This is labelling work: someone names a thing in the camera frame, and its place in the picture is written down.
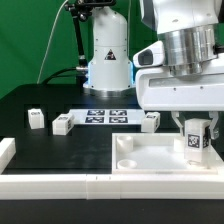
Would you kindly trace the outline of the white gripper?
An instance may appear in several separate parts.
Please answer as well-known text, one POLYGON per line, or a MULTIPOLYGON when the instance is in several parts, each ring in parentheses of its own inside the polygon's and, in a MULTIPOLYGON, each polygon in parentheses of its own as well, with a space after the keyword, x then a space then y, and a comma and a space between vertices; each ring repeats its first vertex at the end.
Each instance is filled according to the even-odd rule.
POLYGON ((219 137, 219 113, 224 111, 224 53, 202 64, 199 75, 172 76, 163 44, 157 41, 133 56, 139 106, 145 111, 172 111, 173 121, 184 135, 185 117, 179 111, 210 111, 210 135, 219 137))

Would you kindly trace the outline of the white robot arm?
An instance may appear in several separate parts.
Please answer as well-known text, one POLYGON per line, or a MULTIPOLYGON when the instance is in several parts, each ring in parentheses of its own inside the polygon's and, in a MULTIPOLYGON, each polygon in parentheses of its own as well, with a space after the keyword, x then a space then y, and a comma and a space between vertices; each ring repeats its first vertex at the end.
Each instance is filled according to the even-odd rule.
POLYGON ((146 111, 206 111, 216 138, 224 112, 224 48, 217 27, 224 0, 137 0, 127 34, 108 7, 93 9, 94 54, 86 91, 106 95, 136 88, 146 111))

